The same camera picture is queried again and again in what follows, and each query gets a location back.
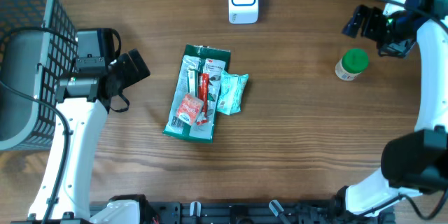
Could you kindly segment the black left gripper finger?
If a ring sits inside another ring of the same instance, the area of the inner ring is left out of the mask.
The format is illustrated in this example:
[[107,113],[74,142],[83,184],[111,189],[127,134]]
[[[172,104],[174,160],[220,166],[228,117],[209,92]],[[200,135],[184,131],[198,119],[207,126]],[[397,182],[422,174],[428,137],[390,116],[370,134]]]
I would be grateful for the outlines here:
[[134,72],[134,80],[141,81],[150,76],[151,72],[147,67],[144,59],[140,55],[137,49],[133,49],[129,51],[129,56],[134,64],[135,72]]
[[127,53],[111,63],[111,72],[115,75],[119,88],[127,88],[139,81],[139,70]]

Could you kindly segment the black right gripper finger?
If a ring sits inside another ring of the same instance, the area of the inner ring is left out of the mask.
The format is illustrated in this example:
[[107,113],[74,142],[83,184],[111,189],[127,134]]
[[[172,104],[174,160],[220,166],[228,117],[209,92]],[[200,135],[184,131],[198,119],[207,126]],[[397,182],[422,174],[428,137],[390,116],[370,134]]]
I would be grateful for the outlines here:
[[363,23],[364,18],[368,14],[368,7],[359,5],[355,8],[352,17],[344,26],[342,33],[348,37],[356,38]]
[[382,10],[367,7],[360,35],[375,42],[383,42],[386,34],[387,21]]

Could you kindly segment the green lid jar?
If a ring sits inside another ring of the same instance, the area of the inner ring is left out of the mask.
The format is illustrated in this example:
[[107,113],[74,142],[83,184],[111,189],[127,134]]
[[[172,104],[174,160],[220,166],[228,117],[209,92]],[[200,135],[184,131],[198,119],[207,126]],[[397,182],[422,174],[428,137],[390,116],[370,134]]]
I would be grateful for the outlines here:
[[353,81],[369,66],[368,54],[360,49],[348,50],[335,65],[335,74],[343,81]]

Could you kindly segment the green narrow box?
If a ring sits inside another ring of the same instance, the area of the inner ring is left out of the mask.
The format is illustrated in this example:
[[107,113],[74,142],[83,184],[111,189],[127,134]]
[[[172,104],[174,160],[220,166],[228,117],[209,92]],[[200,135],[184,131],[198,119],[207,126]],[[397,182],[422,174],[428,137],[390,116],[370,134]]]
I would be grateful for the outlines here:
[[198,83],[198,73],[196,69],[188,68],[187,69],[187,77],[188,77],[188,93],[192,96],[197,96],[197,83]]

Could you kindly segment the green 3M cleaner package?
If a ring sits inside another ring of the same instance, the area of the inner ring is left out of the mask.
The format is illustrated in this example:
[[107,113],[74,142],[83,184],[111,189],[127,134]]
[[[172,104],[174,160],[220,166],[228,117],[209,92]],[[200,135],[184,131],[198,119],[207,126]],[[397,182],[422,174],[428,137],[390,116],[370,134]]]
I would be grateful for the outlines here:
[[[216,108],[218,97],[221,93],[221,72],[228,70],[231,53],[228,50],[210,48],[203,45],[186,45],[183,52],[178,80],[174,91],[173,101],[169,112],[168,122],[163,134],[200,143],[211,143],[213,141],[216,124]],[[176,117],[176,111],[183,97],[188,93],[187,69],[196,69],[198,73],[197,98],[199,98],[200,76],[209,74],[208,93],[208,122],[203,125],[188,125]]]

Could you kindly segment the red stick sachet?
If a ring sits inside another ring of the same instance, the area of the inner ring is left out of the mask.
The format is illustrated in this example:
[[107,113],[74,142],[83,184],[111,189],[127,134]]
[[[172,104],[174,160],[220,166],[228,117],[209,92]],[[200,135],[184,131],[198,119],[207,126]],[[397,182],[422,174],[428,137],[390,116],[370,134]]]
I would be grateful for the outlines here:
[[203,73],[200,76],[199,98],[204,102],[200,115],[197,119],[197,125],[203,125],[208,122],[208,93],[209,93],[209,74]]

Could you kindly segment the orange tissue packet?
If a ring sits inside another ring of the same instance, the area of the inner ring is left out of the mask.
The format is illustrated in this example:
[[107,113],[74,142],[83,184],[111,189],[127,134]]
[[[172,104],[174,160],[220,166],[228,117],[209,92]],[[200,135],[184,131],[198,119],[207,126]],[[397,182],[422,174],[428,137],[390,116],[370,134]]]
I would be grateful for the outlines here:
[[204,102],[201,99],[187,93],[181,100],[176,117],[188,125],[193,125],[199,117],[203,105]]

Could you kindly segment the mint flushable wipes pack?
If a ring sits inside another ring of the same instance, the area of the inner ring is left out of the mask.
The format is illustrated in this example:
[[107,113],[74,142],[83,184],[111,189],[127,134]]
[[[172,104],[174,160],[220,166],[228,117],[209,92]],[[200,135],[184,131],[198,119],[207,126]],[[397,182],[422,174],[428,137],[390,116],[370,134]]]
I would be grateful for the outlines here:
[[241,111],[242,95],[248,80],[248,74],[230,74],[222,70],[217,112],[230,116]]

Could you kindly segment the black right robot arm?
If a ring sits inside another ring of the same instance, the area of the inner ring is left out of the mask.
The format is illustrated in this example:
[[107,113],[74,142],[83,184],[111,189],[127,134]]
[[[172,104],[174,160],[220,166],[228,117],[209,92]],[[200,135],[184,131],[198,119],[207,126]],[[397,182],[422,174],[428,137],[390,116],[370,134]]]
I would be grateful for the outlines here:
[[447,201],[447,0],[376,0],[384,9],[359,5],[343,34],[377,44],[380,56],[404,58],[414,45],[421,58],[421,97],[414,132],[386,144],[381,166],[363,181],[336,194],[332,213],[366,221],[401,200],[438,191],[442,197],[429,221]]

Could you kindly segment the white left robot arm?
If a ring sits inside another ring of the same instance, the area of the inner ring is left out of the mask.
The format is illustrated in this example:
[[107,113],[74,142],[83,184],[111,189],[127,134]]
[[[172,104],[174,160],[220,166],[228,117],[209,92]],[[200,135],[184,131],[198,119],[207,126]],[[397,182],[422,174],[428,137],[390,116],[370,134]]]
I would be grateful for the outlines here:
[[150,76],[138,50],[98,70],[80,66],[60,78],[57,119],[45,174],[26,223],[89,223],[90,183],[100,134],[111,99]]

